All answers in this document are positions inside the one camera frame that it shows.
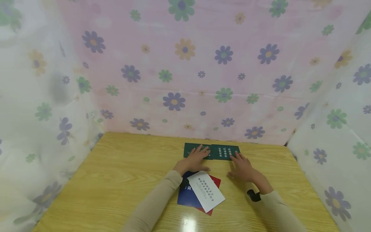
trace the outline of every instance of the stack of cards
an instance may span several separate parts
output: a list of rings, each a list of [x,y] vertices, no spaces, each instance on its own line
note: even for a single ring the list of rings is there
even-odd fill
[[[185,143],[183,157],[187,158],[193,148],[198,148],[200,144],[197,143]],[[234,156],[234,152],[240,153],[238,146],[231,145],[219,145],[219,144],[203,144],[202,149],[209,147],[210,154],[205,158],[206,160],[231,160],[229,156]]]

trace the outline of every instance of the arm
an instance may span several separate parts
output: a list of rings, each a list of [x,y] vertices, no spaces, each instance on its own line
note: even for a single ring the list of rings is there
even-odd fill
[[[154,190],[137,206],[124,225],[122,232],[150,232],[161,216],[167,202],[182,182],[187,171],[210,171],[202,166],[203,158],[210,153],[208,147],[201,150],[202,144],[193,149],[190,155],[179,161],[173,170],[167,173]]]

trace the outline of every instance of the yellow flower print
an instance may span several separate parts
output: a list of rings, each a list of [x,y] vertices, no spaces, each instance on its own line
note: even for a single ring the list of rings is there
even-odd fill
[[[190,124],[185,124],[185,125],[184,125],[184,128],[185,128],[186,130],[191,130],[191,129],[192,129],[192,126],[191,126]]]
[[[312,0],[314,3],[313,8],[320,7],[321,9],[325,8],[328,4],[332,2],[332,0]]]
[[[149,53],[151,50],[150,50],[150,48],[148,47],[148,45],[146,45],[146,44],[143,44],[142,45],[142,52],[144,53],[144,54],[147,54],[147,53]]]
[[[183,38],[180,39],[180,43],[175,44],[175,55],[179,56],[181,60],[190,60],[191,56],[194,56],[194,50],[196,47],[192,44],[190,39],[184,40]]]
[[[237,23],[237,24],[242,24],[244,21],[245,21],[245,15],[241,12],[239,14],[236,15],[234,21]]]
[[[348,61],[353,59],[353,56],[350,55],[351,52],[352,52],[351,50],[343,51],[343,53],[339,57],[338,61],[336,61],[335,65],[334,65],[336,69],[340,68],[340,66],[347,66],[348,65]]]
[[[321,60],[319,59],[319,57],[314,57],[312,60],[311,60],[311,65],[312,66],[315,66],[317,65]]]
[[[40,76],[45,73],[46,61],[41,52],[37,50],[32,50],[28,53],[28,56],[31,60],[31,67],[36,70],[35,75]]]

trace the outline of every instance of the wooden table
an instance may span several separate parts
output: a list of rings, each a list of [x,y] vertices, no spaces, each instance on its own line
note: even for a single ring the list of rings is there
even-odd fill
[[[34,231],[120,231],[138,203],[182,159],[185,142],[239,146],[308,231],[339,231],[286,147],[122,133],[104,134]],[[177,205],[176,191],[153,231],[277,231],[259,202],[252,207],[243,186],[226,177],[230,161],[205,163],[221,179],[226,200],[210,217]]]

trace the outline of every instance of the beige sleeve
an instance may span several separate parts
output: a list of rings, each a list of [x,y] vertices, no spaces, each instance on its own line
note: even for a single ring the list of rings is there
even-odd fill
[[[280,232],[305,232],[306,229],[277,191],[260,195],[263,206],[272,213]]]
[[[182,183],[177,171],[170,171],[128,218],[122,232],[150,232],[161,216],[167,202]]]

